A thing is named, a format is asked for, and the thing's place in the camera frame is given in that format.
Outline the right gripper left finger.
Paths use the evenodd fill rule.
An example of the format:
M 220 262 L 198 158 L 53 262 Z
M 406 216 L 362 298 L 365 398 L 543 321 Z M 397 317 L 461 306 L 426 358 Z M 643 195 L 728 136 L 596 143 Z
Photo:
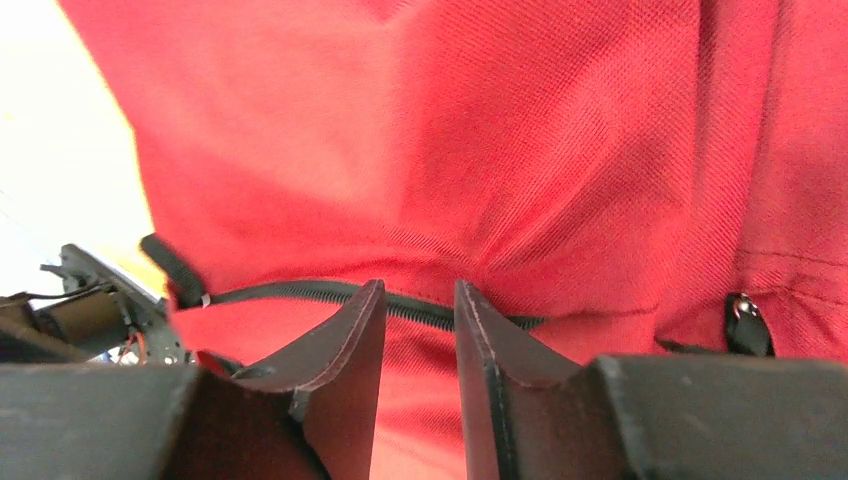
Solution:
M 365 479 L 386 321 L 371 280 L 237 374 L 200 364 L 1 370 L 5 479 Z

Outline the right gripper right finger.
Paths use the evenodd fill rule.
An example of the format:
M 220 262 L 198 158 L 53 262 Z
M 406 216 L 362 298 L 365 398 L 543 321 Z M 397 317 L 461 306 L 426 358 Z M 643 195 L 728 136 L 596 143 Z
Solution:
M 843 479 L 847 370 L 722 354 L 579 366 L 455 287 L 471 479 Z

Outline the red backpack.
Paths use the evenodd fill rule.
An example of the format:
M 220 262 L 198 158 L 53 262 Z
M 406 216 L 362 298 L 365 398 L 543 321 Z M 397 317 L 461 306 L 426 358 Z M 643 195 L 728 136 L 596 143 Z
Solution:
M 135 136 L 184 344 L 253 363 L 384 281 L 372 475 L 465 475 L 466 280 L 584 363 L 847 359 L 843 1 L 65 1 Z

